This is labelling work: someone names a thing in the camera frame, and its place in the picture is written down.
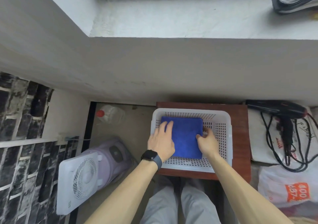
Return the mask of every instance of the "black hair dryer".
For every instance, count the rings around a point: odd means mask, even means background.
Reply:
[[[280,119],[280,135],[284,144],[285,157],[288,158],[287,165],[290,165],[292,155],[292,119],[304,118],[307,115],[305,107],[284,100],[246,100],[246,105],[250,109],[268,113]]]

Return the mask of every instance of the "black cable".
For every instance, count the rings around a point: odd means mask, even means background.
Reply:
[[[297,141],[298,141],[298,149],[299,149],[299,154],[300,154],[300,158],[301,158],[301,161],[297,160],[295,157],[293,157],[292,155],[290,156],[287,152],[287,150],[285,150],[285,147],[284,147],[284,153],[285,153],[285,164],[281,161],[281,159],[279,158],[278,154],[276,153],[275,149],[274,149],[274,145],[273,145],[273,142],[272,142],[272,138],[271,138],[271,134],[269,132],[269,128],[272,124],[272,120],[273,120],[273,116],[271,116],[270,118],[270,121],[267,125],[265,119],[264,119],[264,116],[263,116],[263,113],[261,112],[260,113],[261,117],[262,117],[262,120],[264,122],[264,125],[266,127],[266,142],[267,142],[267,145],[268,147],[272,150],[273,154],[274,154],[274,157],[276,158],[277,162],[286,170],[290,171],[290,172],[302,172],[304,170],[306,170],[308,168],[308,165],[315,159],[318,157],[318,154],[316,154],[315,156],[313,156],[309,161],[308,161],[308,154],[309,154],[309,149],[310,149],[310,144],[311,144],[311,129],[310,129],[310,124],[308,122],[308,120],[306,120],[305,118],[303,118],[303,120],[305,121],[305,123],[307,124],[307,129],[308,129],[308,145],[307,145],[307,149],[306,149],[306,153],[305,153],[305,157],[303,156],[302,154],[302,150],[301,150],[301,143],[300,143],[300,138],[299,138],[299,133],[298,133],[298,128],[297,128],[297,119],[294,119],[294,122],[295,122],[295,131],[296,131],[296,136],[297,136]],[[313,122],[315,123],[315,126],[316,128],[318,129],[318,124],[317,122],[315,121],[315,119],[310,115],[308,114],[308,116],[313,120]],[[288,166],[290,165],[290,157],[292,157],[296,162],[300,163],[300,167],[298,168],[289,168]]]

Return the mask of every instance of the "leg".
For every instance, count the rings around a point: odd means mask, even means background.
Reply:
[[[165,176],[159,176],[154,195],[149,199],[140,224],[177,224],[178,199],[173,185]]]
[[[204,193],[200,180],[186,181],[181,194],[181,204],[186,224],[221,224],[217,210]]]

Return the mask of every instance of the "smartwatch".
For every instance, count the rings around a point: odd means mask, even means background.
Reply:
[[[161,158],[159,157],[159,155],[156,151],[146,150],[145,153],[143,153],[141,155],[141,160],[143,160],[143,159],[155,162],[158,166],[158,170],[162,166]]]

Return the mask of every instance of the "brick wall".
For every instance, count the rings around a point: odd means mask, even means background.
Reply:
[[[41,137],[53,89],[0,72],[0,141]]]
[[[0,224],[64,224],[56,215],[58,166],[75,157],[78,137],[0,148]]]

